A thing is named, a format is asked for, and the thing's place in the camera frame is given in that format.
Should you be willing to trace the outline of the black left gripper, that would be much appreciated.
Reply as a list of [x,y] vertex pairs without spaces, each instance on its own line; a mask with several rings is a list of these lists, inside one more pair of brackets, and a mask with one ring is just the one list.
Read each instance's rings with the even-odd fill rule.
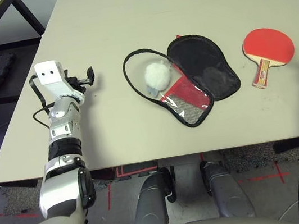
[[68,70],[64,70],[65,80],[69,83],[69,85],[78,92],[82,94],[86,92],[85,85],[93,85],[95,80],[95,75],[93,68],[90,66],[87,69],[87,77],[86,79],[79,80],[77,77],[69,77]]

